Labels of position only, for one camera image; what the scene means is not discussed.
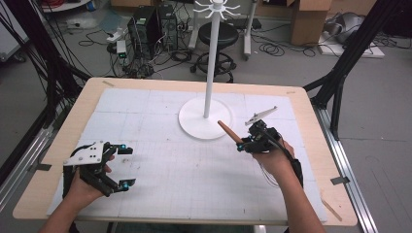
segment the cardboard box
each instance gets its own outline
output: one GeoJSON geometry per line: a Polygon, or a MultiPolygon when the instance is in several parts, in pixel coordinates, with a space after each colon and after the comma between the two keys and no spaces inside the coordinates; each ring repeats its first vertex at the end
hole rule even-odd
{"type": "Polygon", "coordinates": [[[111,0],[114,7],[157,6],[159,0],[111,0]]]}
{"type": "Polygon", "coordinates": [[[257,15],[290,17],[291,44],[316,46],[321,37],[331,0],[287,0],[286,6],[257,4],[257,15]]]}

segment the round white base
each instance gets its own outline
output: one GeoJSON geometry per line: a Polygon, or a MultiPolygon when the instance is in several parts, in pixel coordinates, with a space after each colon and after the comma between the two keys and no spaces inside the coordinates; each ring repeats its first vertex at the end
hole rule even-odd
{"type": "Polygon", "coordinates": [[[209,117],[204,117],[205,99],[195,98],[189,100],[179,112],[179,122],[182,128],[191,136],[211,140],[220,138],[225,134],[218,125],[218,120],[231,126],[232,114],[230,109],[222,102],[211,100],[209,117]]]}

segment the wooden table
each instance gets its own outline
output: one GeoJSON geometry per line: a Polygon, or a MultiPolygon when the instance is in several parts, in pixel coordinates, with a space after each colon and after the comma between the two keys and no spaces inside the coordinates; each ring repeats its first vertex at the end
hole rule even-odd
{"type": "MultiPolygon", "coordinates": [[[[69,157],[75,149],[102,92],[105,88],[113,87],[204,92],[206,83],[107,78],[90,79],[43,159],[43,163],[51,164],[51,169],[48,172],[37,171],[35,173],[15,207],[15,218],[47,218],[46,212],[61,177],[63,160],[69,157]]],[[[312,105],[303,88],[295,86],[214,83],[213,91],[289,97],[325,205],[327,222],[324,225],[355,225],[358,223],[344,185],[333,185],[330,181],[330,179],[339,177],[339,173],[312,105]]],[[[121,220],[102,217],[88,219],[121,220]]]]}

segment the forearm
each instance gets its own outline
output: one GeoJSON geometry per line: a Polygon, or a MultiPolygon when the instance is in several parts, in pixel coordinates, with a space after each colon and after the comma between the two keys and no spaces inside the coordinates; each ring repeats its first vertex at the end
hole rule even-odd
{"type": "Polygon", "coordinates": [[[278,183],[285,199],[290,232],[325,232],[293,170],[284,173],[278,183]]]}
{"type": "Polygon", "coordinates": [[[78,212],[73,205],[63,200],[43,225],[42,229],[40,229],[39,233],[67,233],[78,212]]]}

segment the office chair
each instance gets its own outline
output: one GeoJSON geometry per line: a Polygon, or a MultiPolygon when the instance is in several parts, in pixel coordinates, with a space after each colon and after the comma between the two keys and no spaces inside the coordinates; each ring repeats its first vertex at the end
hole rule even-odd
{"type": "MultiPolygon", "coordinates": [[[[212,22],[208,22],[199,28],[198,37],[201,42],[208,46],[210,46],[211,30],[212,22]]],[[[236,64],[230,56],[221,52],[221,50],[234,45],[238,38],[239,33],[234,26],[224,22],[220,23],[214,77],[216,75],[229,74],[230,80],[227,81],[227,83],[233,83],[233,75],[231,71],[236,68],[236,64]]],[[[190,71],[194,73],[196,72],[196,69],[199,68],[199,70],[207,74],[208,60],[209,52],[203,53],[197,58],[196,63],[190,67],[190,71]]]]}

